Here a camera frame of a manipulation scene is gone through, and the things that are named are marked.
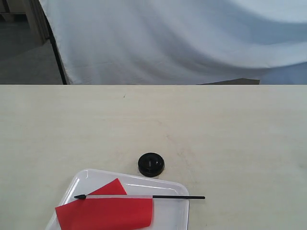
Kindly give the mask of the red flag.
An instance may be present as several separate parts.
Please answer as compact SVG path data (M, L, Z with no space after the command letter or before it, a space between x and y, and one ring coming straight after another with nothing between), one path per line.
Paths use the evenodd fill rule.
M157 199L204 199L192 195L128 195L119 179L55 208L62 230L138 230L151 225Z

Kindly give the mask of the black round flag base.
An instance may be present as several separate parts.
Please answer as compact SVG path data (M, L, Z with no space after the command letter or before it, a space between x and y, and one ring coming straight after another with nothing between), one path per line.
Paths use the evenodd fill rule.
M139 172L146 177L156 177L163 172L164 168L165 161L157 153L145 153L138 160Z

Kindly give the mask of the white backdrop cloth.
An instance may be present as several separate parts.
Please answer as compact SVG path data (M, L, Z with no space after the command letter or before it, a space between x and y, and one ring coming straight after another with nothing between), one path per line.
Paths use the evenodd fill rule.
M304 0L43 0L72 84L306 84Z

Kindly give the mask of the white plastic tray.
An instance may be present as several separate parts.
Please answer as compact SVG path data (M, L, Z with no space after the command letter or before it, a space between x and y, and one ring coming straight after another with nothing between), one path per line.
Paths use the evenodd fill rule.
M188 196L189 194L183 185L174 182L86 169L75 175L59 206L74 201L77 195L92 193L115 179L120 180L128 195ZM157 199L154 201L154 215L151 225L141 230L185 230L188 227L188 216L188 200ZM61 230L56 212L46 229Z

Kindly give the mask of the black backdrop stand pole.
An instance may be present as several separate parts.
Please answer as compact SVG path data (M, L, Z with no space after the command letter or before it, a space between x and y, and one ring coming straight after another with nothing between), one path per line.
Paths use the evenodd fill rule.
M52 49L53 49L53 53L54 53L54 56L55 56L55 59L56 59L56 63L57 63L57 66L58 66L58 70L59 70L59 74L60 74L62 84L67 85L67 80L66 80L64 69L63 69L63 66L62 66L61 59L60 59L56 40L55 40L55 37L53 35L53 32L52 32L52 29L50 27L49 22L47 22L47 28L48 28L48 33L49 33L49 40L50 40L50 43L51 43L51 46L52 46Z

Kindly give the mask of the wooden furniture in background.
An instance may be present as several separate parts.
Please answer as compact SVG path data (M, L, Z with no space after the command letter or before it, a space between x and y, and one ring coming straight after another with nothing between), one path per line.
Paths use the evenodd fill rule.
M5 22L14 22L18 15L25 15L38 45L49 39L45 14L38 0L0 0L0 15Z

